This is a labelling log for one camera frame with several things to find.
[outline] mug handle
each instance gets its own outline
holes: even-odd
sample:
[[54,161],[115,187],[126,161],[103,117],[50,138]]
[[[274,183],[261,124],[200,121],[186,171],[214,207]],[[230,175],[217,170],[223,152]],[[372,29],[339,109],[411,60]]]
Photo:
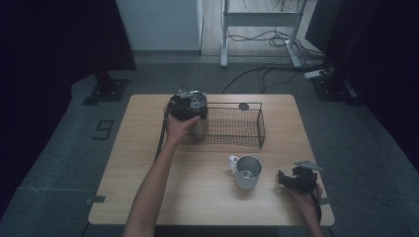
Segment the mug handle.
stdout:
[[230,155],[229,157],[228,157],[228,165],[230,166],[230,169],[231,169],[231,171],[233,172],[233,173],[235,173],[235,171],[236,171],[236,164],[237,164],[237,161],[239,160],[240,158],[239,157],[237,157],[237,156],[235,156],[235,155]]

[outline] wooden table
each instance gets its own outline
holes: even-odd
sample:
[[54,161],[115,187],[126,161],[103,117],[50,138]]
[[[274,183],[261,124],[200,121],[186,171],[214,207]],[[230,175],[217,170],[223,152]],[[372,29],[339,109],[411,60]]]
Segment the wooden table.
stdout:
[[[92,224],[125,224],[133,198],[151,167],[172,95],[134,95],[126,109],[95,202]],[[213,103],[263,103],[266,140],[262,148],[235,145],[182,145],[175,154],[160,225],[302,225],[293,198],[278,184],[278,170],[292,174],[294,161],[315,162],[291,95],[208,95]],[[234,184],[230,154],[258,157],[263,173],[253,191]],[[330,226],[330,204],[322,205],[321,225]]]

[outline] dark curtain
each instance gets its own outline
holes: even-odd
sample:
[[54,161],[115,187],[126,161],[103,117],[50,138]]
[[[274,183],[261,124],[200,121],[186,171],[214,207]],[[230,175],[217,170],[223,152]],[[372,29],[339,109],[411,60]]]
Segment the dark curtain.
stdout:
[[329,89],[347,79],[417,170],[418,22],[414,0],[319,0],[306,36],[333,62]]
[[97,70],[135,70],[115,0],[0,1],[0,214]]

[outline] human hand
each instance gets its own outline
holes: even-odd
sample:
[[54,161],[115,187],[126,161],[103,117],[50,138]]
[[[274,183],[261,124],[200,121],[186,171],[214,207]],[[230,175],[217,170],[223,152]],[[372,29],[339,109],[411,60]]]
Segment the human hand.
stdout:
[[179,145],[185,134],[188,132],[188,128],[197,123],[200,119],[201,118],[199,116],[196,116],[189,120],[180,121],[169,114],[166,126],[166,143],[171,143],[176,146]]
[[[302,195],[294,190],[290,190],[290,193],[298,206],[299,212],[304,218],[304,223],[308,230],[308,236],[323,237],[324,235],[317,219],[316,206],[311,196],[309,194]],[[323,189],[321,189],[317,184],[317,188],[313,191],[317,200],[320,200],[322,193]]]
[[[294,190],[290,190],[290,193],[297,204],[299,212],[301,212],[302,216],[305,219],[317,219],[315,203],[309,194],[302,195]],[[317,198],[317,200],[321,199],[322,193],[323,189],[321,189],[320,186],[317,184],[317,188],[313,191],[313,194]]]

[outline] gray floor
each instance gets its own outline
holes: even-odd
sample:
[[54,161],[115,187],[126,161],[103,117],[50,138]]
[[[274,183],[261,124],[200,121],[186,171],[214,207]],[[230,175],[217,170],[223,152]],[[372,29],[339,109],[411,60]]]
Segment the gray floor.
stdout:
[[[261,66],[238,60],[220,69],[211,59],[151,58],[137,71],[111,72],[129,79],[121,102],[82,106],[92,92],[93,76],[73,85],[73,99],[36,165],[17,189],[1,220],[0,236],[121,236],[123,226],[88,224],[129,97],[174,94],[179,88],[220,93],[236,76]],[[267,85],[287,82],[293,72],[269,74]],[[237,80],[226,94],[258,94],[257,73]],[[319,102],[311,83],[297,75],[267,94],[295,97],[317,164],[330,196],[336,222],[326,236],[419,236],[419,176],[402,151],[365,107]],[[97,131],[101,120],[114,120],[107,140]],[[158,236],[305,236],[303,227],[170,227]]]

